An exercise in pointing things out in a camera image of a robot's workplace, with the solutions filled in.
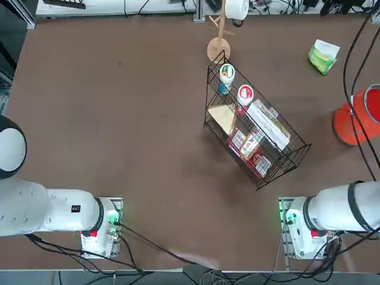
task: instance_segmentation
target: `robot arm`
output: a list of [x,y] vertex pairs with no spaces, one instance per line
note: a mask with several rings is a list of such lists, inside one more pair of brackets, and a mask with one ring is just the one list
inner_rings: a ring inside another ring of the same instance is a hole
[[0,180],[0,236],[80,231],[83,250],[110,257],[119,231],[113,221],[119,221],[119,213],[108,198],[13,178]]
[[380,226],[380,182],[352,183],[297,197],[286,213],[296,258],[312,259],[328,231],[372,232]]

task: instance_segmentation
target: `wooden base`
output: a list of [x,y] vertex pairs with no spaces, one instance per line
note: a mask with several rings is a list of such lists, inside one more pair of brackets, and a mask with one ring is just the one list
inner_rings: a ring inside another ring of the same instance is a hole
[[210,42],[208,43],[207,56],[211,61],[214,61],[215,63],[217,63],[220,58],[219,57],[216,58],[216,57],[222,50],[224,50],[224,52],[226,54],[226,58],[228,59],[231,55],[230,45],[228,44],[227,40],[222,39],[221,40],[221,48],[218,49],[218,38],[215,37],[212,40],[210,40]]

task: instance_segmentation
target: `red bucket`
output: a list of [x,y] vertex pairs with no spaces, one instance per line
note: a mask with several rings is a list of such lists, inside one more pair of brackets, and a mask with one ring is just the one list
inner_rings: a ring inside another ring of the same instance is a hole
[[[373,138],[380,134],[380,84],[374,84],[357,93],[353,99],[354,110],[359,117],[368,138]],[[360,143],[366,141],[366,137],[353,116],[354,126]],[[333,127],[338,137],[347,144],[357,145],[355,134],[352,128],[350,106],[343,104],[335,111]]]

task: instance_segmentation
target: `brown table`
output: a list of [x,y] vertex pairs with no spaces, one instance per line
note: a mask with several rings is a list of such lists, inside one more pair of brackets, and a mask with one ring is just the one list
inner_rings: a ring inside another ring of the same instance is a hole
[[[358,149],[341,143],[331,128],[333,111],[345,101],[344,58],[362,21],[359,15],[249,17],[228,36],[230,60],[313,143],[300,168],[259,192],[203,129],[206,46],[216,35],[211,22],[132,17],[39,23],[27,33],[8,109],[28,141],[18,176],[49,188],[122,195],[124,221],[162,246],[223,270],[272,271],[280,239],[278,197],[370,178]],[[364,30],[349,80],[375,28]],[[326,77],[308,64],[316,38],[341,47]],[[379,57],[375,48],[358,88],[376,83]],[[43,237],[79,246],[72,233]],[[141,267],[183,266],[128,238]],[[78,268],[22,236],[2,237],[0,247],[7,257],[0,268]],[[336,270],[375,272],[379,254],[380,246],[367,242],[341,258]],[[121,260],[128,260],[125,249]],[[291,269],[304,267],[293,262]],[[277,270],[285,270],[282,252]]]

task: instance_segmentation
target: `wooden coat stand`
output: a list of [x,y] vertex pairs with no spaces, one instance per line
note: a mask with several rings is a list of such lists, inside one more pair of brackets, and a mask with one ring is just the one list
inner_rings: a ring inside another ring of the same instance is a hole
[[219,58],[216,57],[222,50],[224,50],[226,58],[229,58],[231,55],[231,47],[227,40],[223,38],[223,33],[234,35],[234,33],[224,31],[224,22],[226,21],[226,0],[223,0],[221,3],[221,15],[216,19],[213,19],[212,16],[209,16],[209,18],[219,29],[218,37],[210,40],[207,46],[208,58],[216,63],[219,61]]

